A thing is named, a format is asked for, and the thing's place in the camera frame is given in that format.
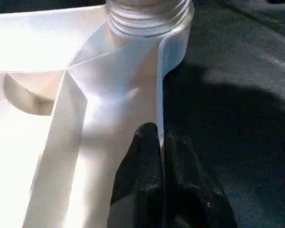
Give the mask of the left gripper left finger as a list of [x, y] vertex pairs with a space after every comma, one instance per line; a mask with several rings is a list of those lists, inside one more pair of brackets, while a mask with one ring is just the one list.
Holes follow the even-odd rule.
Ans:
[[112, 228], [161, 228], [164, 181], [157, 125], [144, 123], [135, 132], [119, 165], [110, 202]]

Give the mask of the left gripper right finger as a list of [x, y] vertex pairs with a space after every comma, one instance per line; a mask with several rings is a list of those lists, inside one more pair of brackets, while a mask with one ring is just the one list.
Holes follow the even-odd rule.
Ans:
[[166, 222], [169, 228], [236, 228], [233, 209], [214, 172], [186, 135], [165, 135]]

